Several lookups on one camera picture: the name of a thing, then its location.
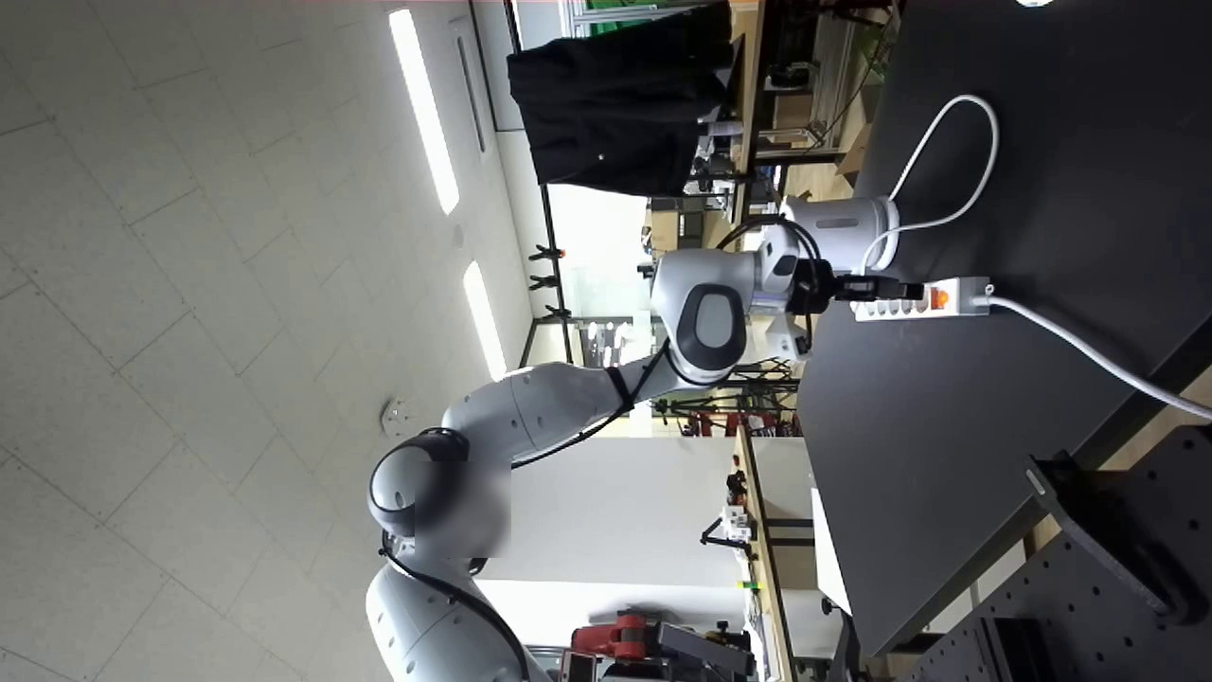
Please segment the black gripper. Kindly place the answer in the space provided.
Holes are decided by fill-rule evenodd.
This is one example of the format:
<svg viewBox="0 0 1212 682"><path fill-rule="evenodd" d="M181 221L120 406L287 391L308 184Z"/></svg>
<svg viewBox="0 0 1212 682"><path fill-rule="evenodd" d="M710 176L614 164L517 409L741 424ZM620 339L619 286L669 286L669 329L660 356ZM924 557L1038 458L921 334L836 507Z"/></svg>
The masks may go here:
<svg viewBox="0 0 1212 682"><path fill-rule="evenodd" d="M806 257L792 275L792 312L822 314L832 298L869 298L870 293L908 293L904 279L845 275L830 260ZM924 301L924 294L880 294L870 301Z"/></svg>

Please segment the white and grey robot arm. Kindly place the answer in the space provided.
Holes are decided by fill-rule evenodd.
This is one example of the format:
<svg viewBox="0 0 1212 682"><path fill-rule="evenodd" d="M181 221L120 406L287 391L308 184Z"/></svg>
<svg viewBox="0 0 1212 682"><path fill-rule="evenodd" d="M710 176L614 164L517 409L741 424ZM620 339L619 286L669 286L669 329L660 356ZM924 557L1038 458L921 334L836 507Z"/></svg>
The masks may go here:
<svg viewBox="0 0 1212 682"><path fill-rule="evenodd" d="M832 298L921 298L889 271L832 269L797 247L667 248L650 301L667 339L619 368L538 363L442 409L436 428L395 442L368 472L384 568L363 612L395 682L546 682L491 608L479 570L508 531L501 472L590 439L638 402L721 384L746 356L755 312L817 314Z"/></svg>

